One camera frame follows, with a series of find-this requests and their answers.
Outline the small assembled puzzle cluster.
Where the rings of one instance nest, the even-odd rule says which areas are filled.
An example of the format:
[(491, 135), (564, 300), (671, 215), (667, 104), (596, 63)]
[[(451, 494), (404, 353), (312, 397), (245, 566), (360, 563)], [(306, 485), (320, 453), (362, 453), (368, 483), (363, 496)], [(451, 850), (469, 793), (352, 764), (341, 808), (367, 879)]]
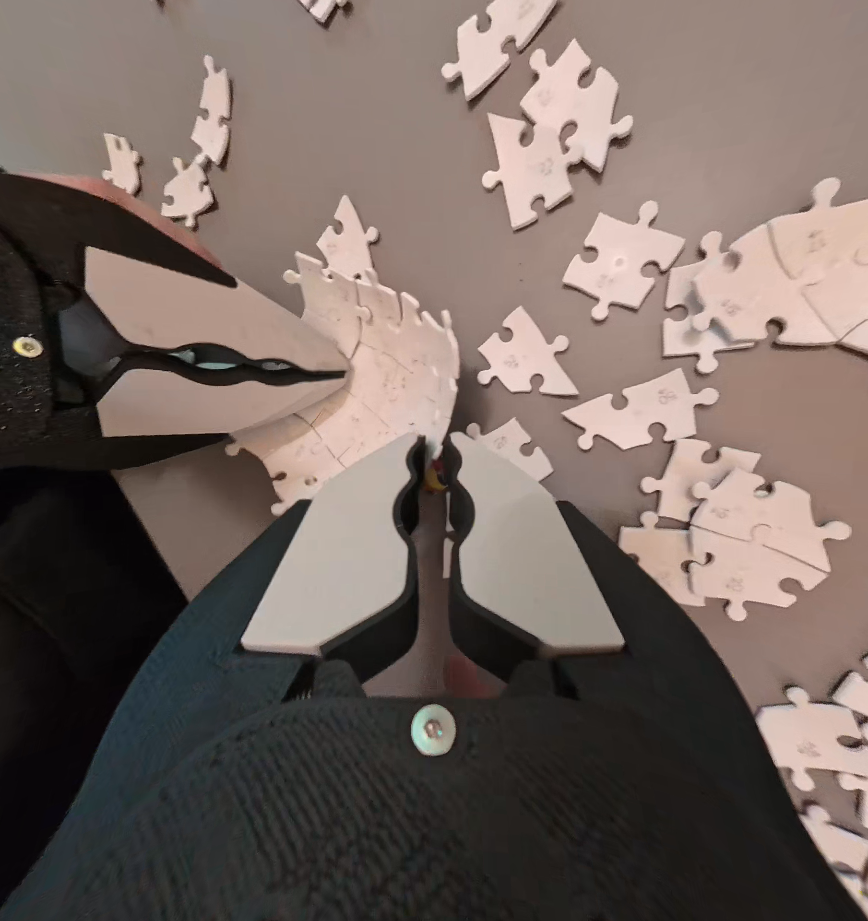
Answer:
[(840, 520), (819, 523), (808, 491), (756, 472), (760, 455), (677, 440), (659, 477), (640, 489), (657, 506), (622, 527), (618, 544), (678, 604), (721, 603), (734, 621), (750, 604), (788, 608), (796, 595), (786, 581), (813, 590), (831, 572), (827, 544), (849, 539)]

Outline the flat assembled white puzzle section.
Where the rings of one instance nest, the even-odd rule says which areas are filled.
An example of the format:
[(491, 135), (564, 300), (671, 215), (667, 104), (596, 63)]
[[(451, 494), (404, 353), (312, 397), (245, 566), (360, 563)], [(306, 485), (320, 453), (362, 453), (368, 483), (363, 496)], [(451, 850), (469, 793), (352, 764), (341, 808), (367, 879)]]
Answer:
[(670, 270), (662, 354), (693, 357), (706, 375), (718, 355), (764, 341), (837, 346), (868, 357), (868, 198), (837, 204), (839, 178), (819, 181), (810, 205), (774, 217), (724, 247), (712, 231), (699, 260)]

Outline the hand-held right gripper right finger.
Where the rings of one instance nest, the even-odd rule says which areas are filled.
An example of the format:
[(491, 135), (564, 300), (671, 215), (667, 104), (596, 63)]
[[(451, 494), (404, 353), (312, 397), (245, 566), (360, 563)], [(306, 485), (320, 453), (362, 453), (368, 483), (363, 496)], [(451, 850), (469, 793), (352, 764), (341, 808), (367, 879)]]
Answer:
[(621, 651), (624, 636), (553, 496), (460, 432), (448, 437), (444, 467), (457, 649), (500, 681), (527, 661)]

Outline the white puzzle pieces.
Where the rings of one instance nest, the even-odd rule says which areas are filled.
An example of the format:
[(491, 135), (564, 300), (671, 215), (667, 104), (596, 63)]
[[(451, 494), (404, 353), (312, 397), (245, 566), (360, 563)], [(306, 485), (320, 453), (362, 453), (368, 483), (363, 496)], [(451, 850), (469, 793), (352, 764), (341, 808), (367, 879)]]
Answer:
[[(166, 14), (170, 25), (178, 22), (183, 30), (185, 26), (191, 29), (194, 38), (205, 34), (202, 30), (208, 27), (206, 38), (209, 43), (215, 43), (219, 52), (215, 57), (224, 59), (222, 64), (231, 63), (231, 70), (241, 66), (238, 74), (246, 77), (255, 77), (253, 84), (243, 87), (240, 97), (243, 119), (248, 119), (250, 113), (249, 89), (255, 90), (255, 114), (267, 114), (267, 93), (271, 91), (271, 115), (279, 118), (281, 115), (290, 115), (293, 121), (281, 129), (257, 128), (255, 134), (248, 140), (243, 140), (241, 153), (244, 154), (241, 166), (246, 165), (245, 144), (249, 141), (264, 142), (262, 145), (267, 150), (267, 142), (281, 142), (278, 147), (281, 153), (272, 153), (270, 165), (280, 167), (280, 178), (268, 178), (266, 167), (269, 165), (266, 157), (260, 154), (261, 160), (255, 163), (264, 167), (255, 171), (258, 180), (263, 179), (261, 185), (265, 190), (259, 190), (260, 199), (270, 204), (280, 203), (278, 197), (280, 186), (301, 185), (305, 182), (299, 177), (300, 165), (305, 166), (307, 155), (315, 159), (318, 155), (319, 140), (324, 140), (324, 134), (318, 132), (320, 124), (322, 131), (329, 134), (332, 130), (332, 115), (344, 114), (345, 101), (348, 102), (348, 115), (351, 121), (358, 116), (369, 114), (372, 111), (370, 126), (382, 126), (383, 117), (389, 119), (390, 115), (397, 124), (377, 144), (370, 143), (370, 127), (362, 126), (357, 133), (354, 144), (360, 148), (357, 156), (357, 166), (370, 167), (370, 178), (380, 186), (379, 191), (385, 192), (382, 198), (392, 205), (392, 211), (399, 205), (414, 207), (415, 200), (405, 198), (401, 189), (396, 194), (395, 187), (390, 185), (391, 174), (400, 177), (404, 174), (407, 181), (407, 167), (404, 164), (393, 173), (390, 169), (395, 167), (396, 154), (401, 163), (403, 142), (411, 139), (418, 147), (422, 140), (440, 138), (440, 128), (446, 122), (428, 105), (428, 97), (433, 89), (428, 92), (417, 90), (414, 84), (406, 83), (409, 63), (418, 70), (420, 63), (415, 65), (420, 52), (428, 48), (428, 26), (436, 29), (431, 33), (440, 40), (446, 37), (446, 32), (440, 26), (441, 10), (439, 3), (443, 2), (370, 2), (370, 18), (376, 17), (392, 22), (381, 25), (382, 32), (372, 23), (367, 26), (369, 31), (361, 31), (363, 26), (357, 26), (357, 36), (351, 38), (317, 38), (305, 39), (305, 24), (297, 25), (294, 29), (290, 25), (293, 14), (279, 12), (280, 2), (271, 2), (277, 7), (265, 22), (263, 17), (256, 14), (265, 13), (268, 2), (187, 2), (187, 9), (180, 2), (177, 13)], [(593, 95), (590, 86), (601, 78), (601, 86), (610, 86), (609, 90), (601, 90), (603, 99), (602, 109), (597, 110), (600, 119), (598, 127), (603, 124), (607, 108), (606, 97), (612, 94), (615, 98), (617, 89), (613, 89), (614, 80), (608, 72), (595, 68), (594, 77), (587, 88), (576, 91), (575, 86), (580, 85), (585, 73), (589, 73), (589, 58), (586, 52), (572, 39), (567, 42), (566, 49), (555, 56), (555, 61), (548, 61), (546, 55), (535, 52), (535, 64), (531, 63), (534, 75), (532, 82), (537, 86), (534, 100), (527, 101), (530, 108), (521, 109), (522, 114), (488, 114), (487, 121), (493, 141), (495, 142), (495, 165), (489, 163), (488, 182), (486, 190), (493, 193), (497, 186), (504, 189), (505, 183), (501, 179), (501, 170), (505, 163), (515, 165), (518, 160), (529, 159), (535, 156), (539, 161), (541, 172), (540, 179), (552, 178), (554, 174), (550, 167), (555, 165), (555, 178), (561, 178), (561, 153), (555, 154), (555, 147), (564, 152), (566, 145), (580, 143), (567, 140), (566, 131), (571, 125), (571, 130), (577, 132), (577, 122), (574, 115), (567, 122), (557, 121), (562, 117), (562, 111), (571, 110), (569, 99), (574, 104), (576, 92), (582, 95)], [(476, 224), (466, 226), (467, 212), (470, 205), (467, 199), (471, 198), (471, 182), (463, 178), (460, 191), (444, 197), (441, 192), (441, 174), (446, 168), (445, 158), (448, 149), (453, 159), (459, 157), (465, 164), (468, 152), (470, 159), (478, 172), (479, 147), (485, 144), (485, 128), (483, 127), (482, 144), (476, 147), (470, 140), (469, 148), (465, 146), (465, 138), (461, 142), (460, 135), (452, 128), (444, 135), (440, 147), (432, 154), (430, 163), (424, 161), (422, 178), (418, 179), (418, 189), (425, 189), (425, 195), (435, 203), (440, 211), (414, 212), (412, 216), (418, 217), (416, 223), (433, 227), (425, 233), (434, 241), (434, 237), (446, 236), (450, 241), (450, 259), (446, 262), (426, 262), (425, 268), (428, 275), (433, 272), (435, 280), (446, 279), (453, 285), (450, 292), (459, 283), (456, 281), (454, 269), (462, 264), (463, 272), (466, 263), (469, 263), (470, 272), (473, 263), (478, 268), (475, 271), (482, 277), (484, 283), (486, 268), (489, 270), (489, 281), (492, 277), (500, 280), (505, 274), (504, 268), (499, 268), (497, 255), (495, 258), (488, 256), (486, 265), (480, 266), (480, 255), (491, 246), (487, 246), (485, 231), (479, 232)], [(565, 408), (559, 404), (557, 410), (560, 417), (566, 419), (566, 425), (573, 426), (571, 433), (576, 434), (579, 451), (593, 450), (600, 442), (601, 445), (610, 445), (611, 450), (620, 452), (640, 450), (644, 445), (653, 441), (655, 426), (662, 429), (664, 440), (671, 444), (670, 454), (677, 440), (681, 438), (698, 439), (698, 419), (701, 395), (711, 395), (714, 388), (711, 385), (704, 387), (702, 384), (690, 384), (686, 376), (687, 371), (682, 366), (676, 366), (666, 372), (656, 372), (653, 379), (646, 381), (630, 380), (630, 387), (618, 387), (610, 394), (601, 394), (600, 384), (591, 379), (590, 387), (585, 394), (579, 394), (576, 382), (574, 365), (571, 371), (565, 368), (559, 355), (572, 353), (569, 340), (575, 331), (586, 331), (585, 324), (597, 324), (607, 321), (610, 309), (629, 308), (638, 309), (647, 299), (648, 293), (654, 284), (652, 277), (645, 274), (646, 265), (656, 267), (658, 274), (667, 270), (670, 276), (672, 264), (678, 260), (679, 253), (685, 248), (685, 242), (678, 236), (674, 241), (668, 241), (667, 251), (664, 248), (662, 234), (664, 230), (654, 226), (658, 214), (658, 204), (652, 208), (647, 202), (642, 202), (641, 207), (634, 209), (635, 219), (626, 220), (616, 215), (599, 213), (593, 220), (593, 226), (587, 235), (587, 241), (580, 244), (578, 251), (573, 255), (571, 267), (566, 267), (564, 280), (557, 286), (566, 290), (580, 291), (582, 295), (592, 298), (595, 303), (590, 305), (591, 319), (584, 315), (578, 322), (580, 326), (571, 327), (566, 336), (561, 328), (547, 337), (545, 328), (541, 327), (543, 314), (538, 305), (514, 305), (509, 310), (506, 318), (501, 318), (500, 326), (497, 320), (492, 322), (496, 327), (494, 331), (489, 328), (490, 335), (481, 346), (477, 346), (479, 358), (473, 364), (472, 371), (479, 381), (479, 386), (484, 388), (501, 388), (510, 393), (530, 393), (533, 389), (533, 380), (540, 385), (540, 393), (547, 399), (565, 401)], [(372, 258), (369, 250), (372, 246), (367, 241), (368, 230), (364, 228), (357, 213), (350, 204), (345, 204), (345, 216), (336, 216), (334, 224), (322, 238), (320, 248), (331, 245), (331, 255), (324, 255), (322, 260), (327, 269), (333, 269), (355, 280), (367, 280), (367, 272), (372, 270)], [(793, 376), (792, 371), (782, 372), (778, 376), (770, 368), (758, 365), (750, 367), (747, 377), (741, 378), (740, 372), (730, 371), (727, 382), (730, 386), (721, 385), (723, 403), (727, 400), (728, 408), (733, 415), (730, 421), (742, 435), (752, 435), (753, 429), (760, 426), (761, 422), (769, 423), (766, 434), (761, 437), (762, 452), (767, 448), (798, 446), (808, 448), (805, 453), (810, 460), (807, 461), (806, 487), (798, 486), (811, 495), (812, 509), (819, 523), (830, 520), (840, 520), (852, 528), (852, 536), (843, 541), (844, 556), (840, 560), (844, 563), (845, 585), (837, 591), (840, 601), (839, 611), (841, 618), (834, 622), (835, 626), (825, 634), (822, 623), (808, 620), (802, 621), (793, 618), (791, 631), (795, 626), (797, 633), (805, 643), (805, 652), (809, 655), (818, 651), (830, 654), (833, 651), (837, 656), (839, 652), (851, 651), (845, 644), (842, 651), (838, 650), (837, 641), (843, 640), (844, 632), (852, 626), (861, 624), (861, 603), (868, 602), (868, 408), (862, 408), (862, 403), (857, 409), (849, 406), (853, 401), (856, 405), (855, 391), (849, 386), (849, 378), (838, 380), (836, 377), (821, 378), (818, 371), (833, 371), (842, 369), (842, 358), (821, 359), (820, 368), (815, 367), (813, 374), (805, 368), (804, 377)], [(625, 562), (625, 587), (633, 589), (639, 587), (639, 571), (642, 576), (646, 572), (628, 555), (618, 549), (614, 555), (617, 565)], [(868, 653), (860, 666), (868, 671)], [(785, 819), (786, 808), (785, 790), (788, 782), (797, 788), (799, 795), (805, 801), (808, 811), (802, 818), (810, 821), (811, 807), (816, 805), (809, 798), (801, 784), (808, 786), (814, 775), (833, 777), (835, 782), (840, 778), (845, 780), (846, 789), (855, 797), (856, 815), (864, 831), (868, 832), (868, 677), (861, 671), (851, 670), (842, 675), (841, 681), (832, 688), (831, 697), (827, 700), (814, 700), (805, 695), (805, 687), (796, 683), (785, 683), (781, 687), (785, 699), (773, 703), (764, 701), (762, 707), (756, 708), (755, 720), (758, 730), (767, 730), (765, 743), (773, 763), (776, 765), (776, 779), (780, 781), (782, 791), (778, 807), (767, 808), (767, 818), (773, 818), (773, 812), (778, 818)], [(651, 858), (658, 857), (658, 851), (653, 845), (658, 845), (658, 838), (665, 830), (663, 824), (653, 820), (652, 807), (675, 807), (677, 805), (677, 788), (671, 784), (666, 786), (663, 793), (655, 794), (650, 806), (646, 807), (638, 800), (626, 799), (625, 805), (615, 807), (612, 818), (618, 823), (624, 821), (623, 829), (627, 837), (624, 839), (623, 869), (616, 863), (613, 869), (606, 870), (600, 866), (600, 858), (618, 856), (613, 853), (613, 845), (619, 845), (620, 840), (614, 837), (611, 845), (600, 845), (601, 850), (595, 857), (589, 850), (593, 838), (585, 837), (582, 840), (581, 826), (573, 826), (573, 844), (576, 857), (584, 857), (587, 861), (586, 869), (600, 871), (599, 881), (596, 885), (587, 876), (578, 875), (578, 884), (583, 879), (587, 888), (584, 894), (578, 894), (580, 889), (572, 889), (570, 906), (563, 904), (560, 907), (549, 906), (545, 910), (536, 907), (536, 895), (517, 896), (509, 889), (511, 882), (530, 881), (530, 876), (524, 879), (524, 870), (533, 870), (535, 873), (536, 857), (548, 857), (548, 844), (536, 841), (536, 832), (523, 835), (523, 869), (511, 870), (511, 879), (505, 883), (498, 883), (497, 878), (492, 881), (486, 877), (485, 869), (474, 869), (473, 858), (461, 856), (460, 845), (447, 843), (435, 844), (430, 859), (417, 853), (412, 844), (412, 850), (403, 860), (401, 851), (396, 855), (396, 863), (392, 871), (380, 864), (379, 880), (370, 877), (370, 870), (376, 873), (376, 865), (371, 868), (370, 858), (384, 855), (382, 842), (379, 847), (375, 840), (366, 841), (360, 838), (355, 845), (372, 845), (369, 856), (356, 857), (355, 869), (345, 869), (345, 855), (337, 856), (337, 852), (330, 852), (331, 865), (326, 871), (322, 869), (318, 882), (324, 885), (325, 881), (332, 884), (329, 895), (329, 907), (325, 907), (324, 890), (316, 892), (316, 908), (311, 907), (312, 895), (309, 895), (304, 911), (312, 919), (348, 919), (351, 918), (352, 905), (355, 919), (824, 919), (829, 912), (829, 919), (868, 919), (868, 863), (865, 869), (860, 869), (847, 860), (834, 858), (833, 861), (825, 856), (819, 858), (818, 870), (806, 870), (807, 879), (804, 892), (799, 893), (798, 883), (793, 885), (791, 876), (786, 877), (785, 869), (780, 870), (778, 862), (768, 858), (766, 869), (776, 870), (780, 874), (777, 895), (785, 899), (790, 897), (790, 907), (783, 906), (774, 911), (772, 903), (767, 905), (767, 896), (773, 896), (773, 882), (767, 886), (766, 870), (753, 870), (752, 882), (741, 880), (741, 864), (734, 863), (734, 858), (728, 858), (728, 882), (738, 882), (739, 895), (728, 894), (727, 889), (716, 887), (714, 895), (709, 896), (704, 892), (703, 882), (688, 882), (689, 893), (684, 899), (682, 890), (678, 892), (678, 881), (670, 880), (664, 869), (651, 869)]]

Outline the person's right hand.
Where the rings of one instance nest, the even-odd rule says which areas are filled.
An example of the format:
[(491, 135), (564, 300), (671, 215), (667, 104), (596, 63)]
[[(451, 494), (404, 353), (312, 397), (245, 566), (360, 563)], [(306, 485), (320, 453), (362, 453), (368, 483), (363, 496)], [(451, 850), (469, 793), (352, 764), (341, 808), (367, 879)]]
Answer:
[(444, 663), (445, 694), (455, 699), (495, 699), (501, 688), (486, 680), (480, 669), (460, 653), (449, 655)]

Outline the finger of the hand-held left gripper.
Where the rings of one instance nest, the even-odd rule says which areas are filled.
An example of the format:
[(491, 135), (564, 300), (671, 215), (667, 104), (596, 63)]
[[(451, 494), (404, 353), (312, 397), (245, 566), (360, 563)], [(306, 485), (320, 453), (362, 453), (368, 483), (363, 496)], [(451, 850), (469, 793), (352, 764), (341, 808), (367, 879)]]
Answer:
[(349, 370), (332, 340), (243, 282), (214, 283), (87, 247), (83, 289), (133, 344), (168, 352), (210, 344), (310, 373)]
[(235, 366), (202, 370), (166, 358), (126, 363), (94, 383), (95, 410), (106, 438), (226, 435), (274, 422), (335, 394), (348, 359), (317, 369)]

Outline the narrow curved white puzzle strip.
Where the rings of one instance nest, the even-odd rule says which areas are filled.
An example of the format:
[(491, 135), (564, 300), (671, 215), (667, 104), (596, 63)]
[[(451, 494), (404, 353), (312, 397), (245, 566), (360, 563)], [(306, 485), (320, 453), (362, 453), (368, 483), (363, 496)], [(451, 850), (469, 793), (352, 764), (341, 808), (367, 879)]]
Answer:
[(435, 319), (415, 298), (355, 280), (301, 252), (284, 280), (299, 286), (302, 320), (350, 361), (344, 387), (300, 412), (344, 467), (409, 434), (440, 455), (458, 396), (460, 351), (448, 311)]

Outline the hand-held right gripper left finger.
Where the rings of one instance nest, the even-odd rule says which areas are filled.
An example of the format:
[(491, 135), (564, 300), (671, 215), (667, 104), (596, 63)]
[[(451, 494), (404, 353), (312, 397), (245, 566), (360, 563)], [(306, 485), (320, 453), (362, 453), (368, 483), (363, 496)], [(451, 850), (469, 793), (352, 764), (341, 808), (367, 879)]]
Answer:
[(304, 504), (242, 637), (245, 651), (344, 661), (368, 681), (416, 640), (412, 531), (427, 461), (406, 434), (339, 473)]

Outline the person's left hand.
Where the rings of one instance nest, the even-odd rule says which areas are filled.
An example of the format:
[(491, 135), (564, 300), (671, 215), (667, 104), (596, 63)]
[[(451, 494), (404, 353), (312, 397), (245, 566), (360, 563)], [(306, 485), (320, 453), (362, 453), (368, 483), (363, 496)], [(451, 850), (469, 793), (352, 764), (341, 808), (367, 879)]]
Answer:
[(150, 205), (131, 196), (125, 190), (109, 183), (103, 178), (52, 175), (45, 177), (48, 181), (55, 182), (67, 188), (81, 190), (97, 198), (110, 201), (120, 208), (139, 216), (146, 223), (151, 224), (180, 243), (182, 246), (195, 252), (217, 268), (222, 267), (207, 247), (198, 239), (195, 232), (182, 224), (177, 224), (161, 213), (156, 212)]

